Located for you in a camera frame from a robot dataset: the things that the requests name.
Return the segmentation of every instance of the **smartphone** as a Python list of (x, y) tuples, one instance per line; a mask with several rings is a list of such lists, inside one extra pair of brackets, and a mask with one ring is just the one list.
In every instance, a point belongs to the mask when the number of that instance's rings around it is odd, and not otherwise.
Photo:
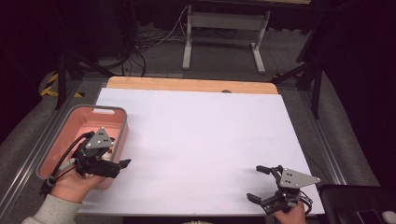
[(359, 211), (358, 217), (361, 224), (382, 224), (375, 210)]

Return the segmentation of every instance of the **person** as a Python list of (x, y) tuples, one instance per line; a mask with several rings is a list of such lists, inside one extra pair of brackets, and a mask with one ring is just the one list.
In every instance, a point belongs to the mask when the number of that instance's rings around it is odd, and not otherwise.
[[(102, 180), (97, 175), (83, 177), (73, 169), (58, 179), (38, 212), (26, 218), (22, 224), (74, 223), (83, 199)], [(278, 211), (274, 215), (282, 224), (305, 224), (304, 204), (301, 202), (288, 213)]]

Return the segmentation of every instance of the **hand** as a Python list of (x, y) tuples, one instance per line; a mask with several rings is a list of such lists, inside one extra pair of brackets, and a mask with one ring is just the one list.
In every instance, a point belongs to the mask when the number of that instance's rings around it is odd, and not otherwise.
[(282, 224), (305, 224), (304, 204), (301, 201), (288, 213), (277, 211), (274, 215)]
[(56, 181), (50, 195), (70, 203), (81, 203), (88, 192), (103, 179), (98, 175), (83, 177), (73, 169)]

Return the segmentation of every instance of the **forearm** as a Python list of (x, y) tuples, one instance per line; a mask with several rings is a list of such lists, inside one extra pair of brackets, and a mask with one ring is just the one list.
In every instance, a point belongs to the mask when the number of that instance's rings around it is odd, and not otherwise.
[(48, 195), (38, 212), (22, 224), (71, 224), (80, 207), (81, 203), (70, 203)]

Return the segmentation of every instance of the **yellow and black striped tape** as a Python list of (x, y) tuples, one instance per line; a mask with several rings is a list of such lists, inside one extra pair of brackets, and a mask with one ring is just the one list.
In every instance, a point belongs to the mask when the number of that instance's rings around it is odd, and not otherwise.
[[(54, 73), (52, 77), (49, 79), (47, 82), (46, 86), (44, 87), (44, 90), (41, 92), (42, 96), (49, 95), (49, 96), (59, 96), (59, 93), (57, 91), (51, 91), (50, 88), (52, 87), (53, 83), (55, 83), (56, 79), (58, 78), (58, 74)], [(76, 92), (75, 97), (84, 97), (85, 93), (84, 92)]]

